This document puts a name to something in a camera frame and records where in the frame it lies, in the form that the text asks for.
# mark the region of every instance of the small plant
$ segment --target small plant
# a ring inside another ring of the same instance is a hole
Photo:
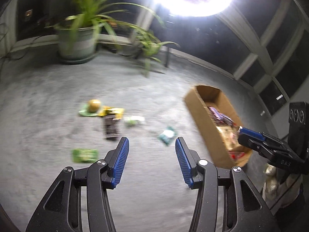
[[[149,8],[136,4],[136,3],[108,3],[109,0],[72,0],[76,5],[77,10],[79,12],[78,15],[69,16],[65,19],[66,22],[62,22],[60,24],[56,24],[56,28],[65,28],[70,29],[70,42],[71,45],[77,38],[77,30],[80,28],[93,27],[93,37],[97,39],[99,30],[101,27],[104,27],[107,33],[111,36],[116,36],[116,33],[113,29],[113,26],[120,25],[133,28],[138,32],[145,32],[145,30],[135,24],[131,24],[124,21],[117,21],[113,17],[110,16],[112,13],[117,12],[127,12],[125,9],[118,10],[109,10],[110,7],[117,4],[130,4],[134,6],[139,6],[143,9],[150,11],[162,24],[162,21],[155,12],[150,10]]]
[[[161,48],[161,46],[166,44],[175,44],[179,47],[177,43],[166,41],[161,42],[158,38],[156,38],[153,35],[152,31],[139,31],[137,36],[137,40],[141,43],[142,50],[144,53],[145,59],[145,76],[148,77],[149,71],[150,71],[150,59],[153,59],[159,63],[161,63],[161,60],[153,57],[155,54],[157,54]]]

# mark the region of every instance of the cardboard box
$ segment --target cardboard box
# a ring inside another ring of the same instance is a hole
[[[196,85],[184,97],[184,101],[204,139],[214,165],[226,169],[231,169],[235,165],[243,167],[248,162],[252,150],[242,147],[245,155],[235,163],[208,109],[208,106],[213,106],[220,113],[230,117],[236,125],[243,126],[225,94],[215,87]]]

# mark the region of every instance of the blue gripper pad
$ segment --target blue gripper pad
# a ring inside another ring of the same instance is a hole
[[[258,132],[255,132],[255,131],[252,131],[246,128],[240,129],[239,134],[246,134],[258,140],[265,141],[265,137],[261,133],[258,133]]]
[[[176,139],[175,150],[184,182],[188,184],[189,187],[192,187],[193,186],[192,167],[188,161],[188,158],[186,156],[186,153],[184,152],[183,146],[181,145],[179,138]]]
[[[126,160],[129,154],[129,147],[130,147],[129,140],[126,138],[118,154],[117,160],[114,166],[111,168],[113,171],[111,183],[114,188],[120,182],[122,172],[123,172],[123,169],[125,168]]]

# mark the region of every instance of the metal screw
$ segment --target metal screw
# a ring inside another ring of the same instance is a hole
[[[104,166],[104,165],[106,164],[106,161],[103,160],[103,159],[101,159],[101,160],[98,160],[97,164],[98,164],[99,166]]]
[[[207,160],[204,160],[204,159],[200,159],[198,161],[198,163],[201,165],[201,166],[206,166],[208,164],[208,161]]]
[[[64,170],[63,170],[65,173],[69,173],[72,171],[72,168],[71,167],[65,167]]]
[[[239,173],[241,171],[241,168],[239,166],[235,166],[233,167],[233,171]]]

